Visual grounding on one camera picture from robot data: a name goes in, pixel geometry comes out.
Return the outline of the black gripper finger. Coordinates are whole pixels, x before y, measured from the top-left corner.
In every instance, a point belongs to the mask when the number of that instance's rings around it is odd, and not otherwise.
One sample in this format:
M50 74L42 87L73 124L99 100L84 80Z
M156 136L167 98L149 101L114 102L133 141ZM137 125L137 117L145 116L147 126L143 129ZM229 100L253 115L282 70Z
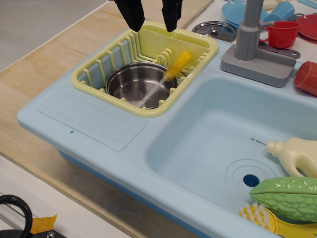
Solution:
M115 3L129 28L138 32L145 21L141 0L115 0Z
M183 0L163 0L162 13L168 32L177 28L177 22L181 18Z

